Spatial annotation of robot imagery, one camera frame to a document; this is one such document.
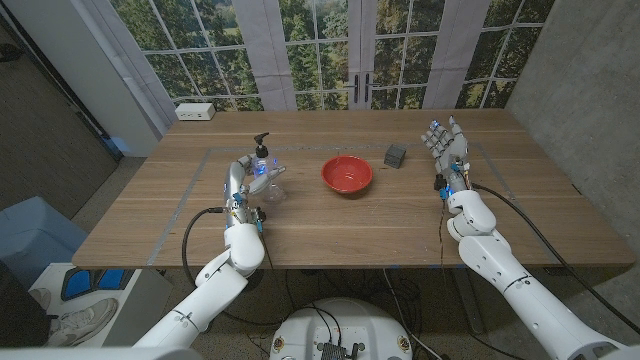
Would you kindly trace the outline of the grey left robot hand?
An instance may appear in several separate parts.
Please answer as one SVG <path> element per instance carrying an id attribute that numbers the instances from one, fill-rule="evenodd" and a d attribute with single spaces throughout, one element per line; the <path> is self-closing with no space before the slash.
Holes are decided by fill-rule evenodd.
<path id="1" fill-rule="evenodd" d="M 286 171 L 286 167 L 267 156 L 260 158 L 256 154 L 248 154 L 233 161 L 224 182 L 224 203 L 231 206 L 235 194 L 243 192 L 250 195 L 263 195 L 265 202 L 277 203 L 286 198 L 285 192 L 274 183 L 274 180 Z"/>

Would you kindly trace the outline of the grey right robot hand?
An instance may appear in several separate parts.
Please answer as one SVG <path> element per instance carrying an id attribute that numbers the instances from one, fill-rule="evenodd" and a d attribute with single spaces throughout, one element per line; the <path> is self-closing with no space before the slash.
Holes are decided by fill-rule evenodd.
<path id="1" fill-rule="evenodd" d="M 468 141 L 453 116 L 449 117 L 449 128 L 437 120 L 433 120 L 429 129 L 421 136 L 429 152 L 435 160 L 437 174 L 444 177 L 454 171 L 468 171 Z"/>

